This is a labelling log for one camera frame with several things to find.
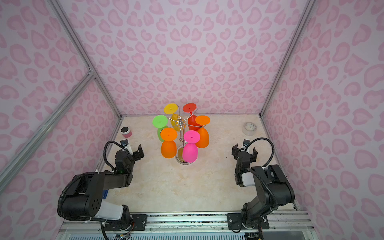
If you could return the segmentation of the orange wine glass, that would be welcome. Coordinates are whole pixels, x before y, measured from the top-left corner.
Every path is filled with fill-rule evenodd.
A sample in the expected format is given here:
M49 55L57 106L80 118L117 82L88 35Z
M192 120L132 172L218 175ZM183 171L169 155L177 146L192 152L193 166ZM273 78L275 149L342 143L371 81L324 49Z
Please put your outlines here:
M196 123L202 125L199 128L198 133L200 135L200 140L196 143L198 148L206 148L210 142L210 136L208 131L205 129L205 126L210 123L211 119L208 116L198 116L196 117Z
M178 132L173 128L165 128L161 131L161 137L164 140L161 146L161 153L164 158L171 159L177 154L177 145L175 143Z

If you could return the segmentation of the pink plastic wine glass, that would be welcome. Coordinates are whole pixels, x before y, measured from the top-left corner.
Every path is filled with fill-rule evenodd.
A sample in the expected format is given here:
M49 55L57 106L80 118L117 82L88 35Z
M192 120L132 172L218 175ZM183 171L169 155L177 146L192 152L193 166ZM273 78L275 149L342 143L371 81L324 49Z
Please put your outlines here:
M183 150L183 159L187 163L193 163L198 158L198 147L196 143L200 141L200 135L196 131L187 131L184 134L184 141L186 142Z

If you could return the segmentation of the red plastic wine glass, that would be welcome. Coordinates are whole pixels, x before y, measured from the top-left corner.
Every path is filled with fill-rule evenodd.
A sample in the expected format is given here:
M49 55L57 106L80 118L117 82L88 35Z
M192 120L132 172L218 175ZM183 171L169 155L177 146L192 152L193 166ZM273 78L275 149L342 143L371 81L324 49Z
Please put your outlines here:
M194 103L188 103L183 106L183 111L185 113L190 113L190 116L187 119L188 127L190 131L198 131L202 126L196 122L196 111L197 105Z

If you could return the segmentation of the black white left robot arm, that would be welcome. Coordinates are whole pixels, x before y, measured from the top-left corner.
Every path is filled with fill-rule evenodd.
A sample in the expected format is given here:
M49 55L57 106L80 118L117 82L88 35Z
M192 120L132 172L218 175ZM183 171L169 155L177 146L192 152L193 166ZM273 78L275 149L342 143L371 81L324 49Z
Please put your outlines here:
M110 144L120 148L115 164L106 162L111 170L75 175L59 196L57 212L61 218L72 222L99 222L103 231L132 231L135 222L129 207L108 203L103 195L108 190L129 187L135 163L145 154L142 146L133 151L128 140L108 141L105 147Z

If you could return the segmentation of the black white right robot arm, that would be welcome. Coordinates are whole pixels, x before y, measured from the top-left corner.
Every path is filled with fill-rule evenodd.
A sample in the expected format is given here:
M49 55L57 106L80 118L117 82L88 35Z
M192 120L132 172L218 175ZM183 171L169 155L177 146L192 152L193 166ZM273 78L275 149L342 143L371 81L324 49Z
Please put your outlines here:
M228 228L235 233L246 229L269 229L267 215L280 206L295 201L294 190L279 165L251 167L251 163L256 161L257 154L256 150L250 154L245 149L238 148L238 145L232 147L232 156L237 161L236 184L245 187L244 175L250 174L257 191L256 197L245 203L239 213L227 214Z

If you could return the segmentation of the orange wine glass front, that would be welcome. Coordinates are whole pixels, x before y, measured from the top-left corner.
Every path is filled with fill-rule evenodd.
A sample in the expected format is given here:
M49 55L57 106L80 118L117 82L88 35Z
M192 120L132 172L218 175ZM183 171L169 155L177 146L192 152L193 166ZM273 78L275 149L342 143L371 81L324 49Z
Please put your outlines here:
M161 131L161 137L164 140L161 146L161 153L164 158L171 159L177 154L177 145L175 143L178 132L173 128L165 128Z

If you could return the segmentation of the green plastic wine glass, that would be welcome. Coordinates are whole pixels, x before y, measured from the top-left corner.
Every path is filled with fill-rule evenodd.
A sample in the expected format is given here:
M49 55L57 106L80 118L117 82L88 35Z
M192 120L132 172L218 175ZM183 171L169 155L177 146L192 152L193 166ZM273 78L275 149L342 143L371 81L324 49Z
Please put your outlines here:
M161 132L163 129L168 127L168 118L164 115L158 115L153 119L153 126L157 128L157 136L161 142L164 142L161 137Z

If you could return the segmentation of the yellow plastic wine glass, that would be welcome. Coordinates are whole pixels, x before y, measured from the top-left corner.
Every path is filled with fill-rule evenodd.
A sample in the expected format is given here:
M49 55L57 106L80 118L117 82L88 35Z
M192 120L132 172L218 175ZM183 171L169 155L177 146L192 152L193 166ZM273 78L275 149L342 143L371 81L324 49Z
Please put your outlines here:
M164 112L167 115L171 115L171 125L174 130L180 132L183 126L182 117L178 114L179 107L175 103L170 103L165 106Z

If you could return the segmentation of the chrome wine glass rack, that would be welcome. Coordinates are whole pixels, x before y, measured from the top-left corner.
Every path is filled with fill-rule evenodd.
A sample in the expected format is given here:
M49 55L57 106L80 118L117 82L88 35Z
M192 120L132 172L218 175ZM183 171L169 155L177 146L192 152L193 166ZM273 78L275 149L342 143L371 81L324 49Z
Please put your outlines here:
M184 134L187 132L187 130L189 130L187 119L190 116L190 113L185 113L183 111L183 107L182 108L179 107L178 114L182 117L183 126L182 126L181 131L178 132L179 133L179 142L181 143L181 145L177 147L177 154L175 156L175 159L178 161L178 163L180 163L182 165L190 165L192 163L187 163L183 159L183 150L184 150L184 146L186 144L186 142L184 141Z

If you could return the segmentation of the small pink black jar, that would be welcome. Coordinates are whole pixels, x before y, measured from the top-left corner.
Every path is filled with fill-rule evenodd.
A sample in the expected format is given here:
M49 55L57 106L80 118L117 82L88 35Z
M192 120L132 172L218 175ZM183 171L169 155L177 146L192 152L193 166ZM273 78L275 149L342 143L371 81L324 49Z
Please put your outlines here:
M132 136L132 131L129 127L122 127L121 134L124 138L128 139Z

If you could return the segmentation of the blue flat object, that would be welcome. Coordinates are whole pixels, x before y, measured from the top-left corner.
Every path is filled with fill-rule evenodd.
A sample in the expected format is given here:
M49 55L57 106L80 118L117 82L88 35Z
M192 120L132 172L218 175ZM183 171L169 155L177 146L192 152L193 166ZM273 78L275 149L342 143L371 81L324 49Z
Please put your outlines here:
M108 192L109 192L108 190L104 190L103 191L102 199L106 199L107 198Z

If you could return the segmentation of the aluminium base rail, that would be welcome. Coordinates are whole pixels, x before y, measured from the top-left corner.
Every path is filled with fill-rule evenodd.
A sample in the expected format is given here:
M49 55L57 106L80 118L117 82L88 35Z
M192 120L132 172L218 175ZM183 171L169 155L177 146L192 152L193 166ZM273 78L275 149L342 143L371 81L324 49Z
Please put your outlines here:
M240 212L134 213L132 231L96 222L64 221L58 240L317 240L305 211L275 211L262 220L262 229L241 225Z

